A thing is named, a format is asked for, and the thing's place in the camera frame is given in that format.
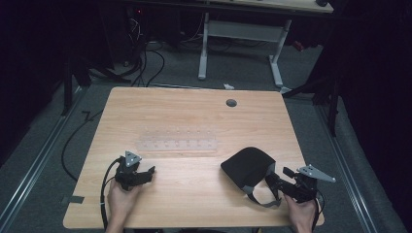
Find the hand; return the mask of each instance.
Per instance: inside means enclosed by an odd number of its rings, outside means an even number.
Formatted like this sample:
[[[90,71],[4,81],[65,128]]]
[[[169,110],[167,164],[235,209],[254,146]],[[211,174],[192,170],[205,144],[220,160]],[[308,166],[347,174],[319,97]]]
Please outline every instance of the hand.
[[[311,233],[312,225],[316,213],[316,201],[311,200],[303,203],[296,203],[290,196],[285,195],[285,200],[289,206],[289,218],[294,231],[297,233]]]
[[[136,204],[137,195],[142,189],[141,185],[134,186],[125,191],[116,181],[110,182],[109,207],[110,219],[106,232],[122,232],[128,215]]]

